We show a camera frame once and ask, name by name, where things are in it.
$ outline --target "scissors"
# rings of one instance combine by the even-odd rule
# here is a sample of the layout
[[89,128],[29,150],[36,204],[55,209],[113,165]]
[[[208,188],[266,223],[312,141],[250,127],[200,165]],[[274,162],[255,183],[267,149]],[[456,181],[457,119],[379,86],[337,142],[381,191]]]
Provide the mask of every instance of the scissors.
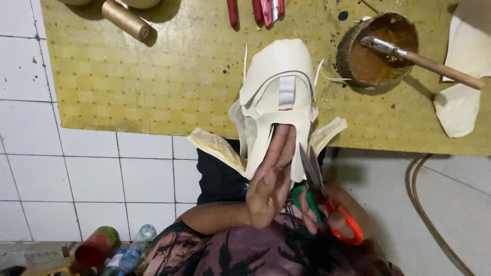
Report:
[[298,201],[298,195],[302,192],[306,192],[307,202],[309,204],[310,209],[314,211],[317,216],[317,221],[322,221],[321,213],[319,212],[319,208],[317,208],[318,203],[324,204],[329,214],[332,214],[334,211],[338,211],[344,215],[346,219],[346,224],[351,228],[355,237],[350,239],[343,235],[341,235],[338,231],[331,228],[331,232],[340,239],[342,242],[351,245],[360,245],[363,239],[363,235],[360,227],[355,222],[353,217],[348,213],[342,206],[334,206],[332,201],[329,198],[324,198],[322,194],[323,181],[321,168],[319,167],[319,163],[317,162],[316,154],[312,146],[309,146],[310,158],[307,157],[304,148],[301,144],[300,146],[300,158],[302,160],[303,169],[307,176],[307,184],[297,187],[292,191],[293,202],[301,210],[300,202]]

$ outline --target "scissors blade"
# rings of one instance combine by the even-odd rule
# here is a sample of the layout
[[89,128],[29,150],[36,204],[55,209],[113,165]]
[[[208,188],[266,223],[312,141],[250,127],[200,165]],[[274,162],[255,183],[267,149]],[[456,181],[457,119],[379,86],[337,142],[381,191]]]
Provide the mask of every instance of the scissors blade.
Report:
[[315,170],[312,167],[312,164],[310,163],[304,148],[302,147],[302,144],[299,143],[299,146],[300,146],[300,158],[302,160],[303,169],[305,170],[305,174],[307,175],[307,178],[310,180],[310,182],[313,185],[320,187],[321,184],[319,183],[319,178],[317,177]]
[[309,146],[309,151],[310,151],[310,163],[312,164],[312,168],[314,169],[315,176],[317,178],[317,182],[319,183],[319,188],[322,189],[323,182],[322,182],[322,172],[321,172],[321,167],[319,167],[319,162],[317,162],[317,155],[315,154],[314,148],[312,146]]

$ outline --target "ink stain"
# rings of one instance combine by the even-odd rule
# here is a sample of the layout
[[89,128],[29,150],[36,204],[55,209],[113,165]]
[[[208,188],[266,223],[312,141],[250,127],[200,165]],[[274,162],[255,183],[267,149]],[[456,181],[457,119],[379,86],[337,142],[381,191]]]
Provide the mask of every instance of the ink stain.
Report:
[[347,11],[340,12],[338,15],[338,19],[339,21],[345,21],[346,19],[348,19],[348,12]]

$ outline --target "cable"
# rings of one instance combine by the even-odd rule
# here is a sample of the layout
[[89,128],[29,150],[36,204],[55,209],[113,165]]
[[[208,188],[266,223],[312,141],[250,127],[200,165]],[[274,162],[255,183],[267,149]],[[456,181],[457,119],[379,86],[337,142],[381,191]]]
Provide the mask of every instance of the cable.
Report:
[[430,218],[428,215],[426,215],[425,210],[423,209],[423,206],[421,206],[421,203],[419,202],[418,199],[418,193],[416,192],[416,177],[418,176],[419,169],[423,166],[423,164],[432,156],[432,154],[427,154],[416,166],[416,169],[414,169],[414,173],[412,174],[412,191],[411,188],[409,187],[409,182],[407,183],[408,187],[408,195],[409,198],[414,205],[414,208],[418,212],[419,216],[421,217],[422,221],[425,223],[426,227],[428,228],[429,232],[433,236],[433,238],[440,244],[440,247],[446,251],[447,255],[451,255],[454,258],[454,261],[460,266],[462,271],[464,271],[467,275],[474,276],[475,274],[465,265],[465,263],[455,254],[455,252],[452,250],[452,248],[447,244],[447,242],[443,239],[443,237],[440,235],[440,233],[437,231],[433,223],[431,222]]

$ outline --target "wooden handle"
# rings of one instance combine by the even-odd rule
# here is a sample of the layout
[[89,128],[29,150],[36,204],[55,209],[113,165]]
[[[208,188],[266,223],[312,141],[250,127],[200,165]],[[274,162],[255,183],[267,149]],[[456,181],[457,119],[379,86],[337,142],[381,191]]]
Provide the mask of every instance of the wooden handle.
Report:
[[433,61],[429,58],[426,58],[424,56],[420,56],[420,55],[415,54],[413,52],[408,51],[408,53],[406,54],[406,56],[404,58],[414,62],[414,64],[419,65],[425,69],[428,69],[432,72],[443,75],[447,78],[451,78],[451,79],[455,80],[456,82],[465,84],[465,85],[470,86],[470,87],[477,89],[477,90],[483,89],[484,86],[486,85],[486,82],[482,79],[477,79],[473,76],[462,73],[460,71],[452,69],[452,68],[445,66],[443,64],[436,63],[435,61]]

